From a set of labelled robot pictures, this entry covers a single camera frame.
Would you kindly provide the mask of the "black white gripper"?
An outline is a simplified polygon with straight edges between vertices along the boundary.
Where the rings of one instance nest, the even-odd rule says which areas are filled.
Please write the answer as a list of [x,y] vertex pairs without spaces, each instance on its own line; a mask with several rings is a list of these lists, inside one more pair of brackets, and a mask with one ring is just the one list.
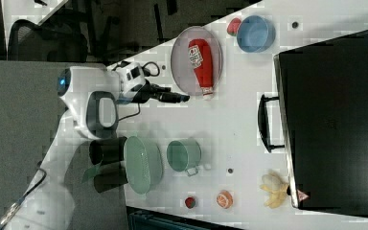
[[185,103],[190,100],[190,96],[182,95],[176,92],[172,92],[169,87],[160,87],[156,84],[150,83],[148,80],[145,85],[136,93],[132,102],[134,104],[144,104],[150,99],[155,99],[158,93],[158,100],[163,103]]

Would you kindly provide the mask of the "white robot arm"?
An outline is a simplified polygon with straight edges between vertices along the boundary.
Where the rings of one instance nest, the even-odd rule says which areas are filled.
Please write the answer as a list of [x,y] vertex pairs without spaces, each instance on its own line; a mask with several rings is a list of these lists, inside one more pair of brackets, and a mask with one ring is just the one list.
[[[75,201],[64,178],[76,150],[94,140],[116,136],[119,104],[144,104],[150,99],[178,104],[190,100],[148,81],[150,70],[124,61],[111,70],[104,67],[71,66],[57,80],[57,95],[66,111],[57,133],[27,191],[0,218],[0,230],[67,230]],[[110,122],[104,114],[116,117]]]

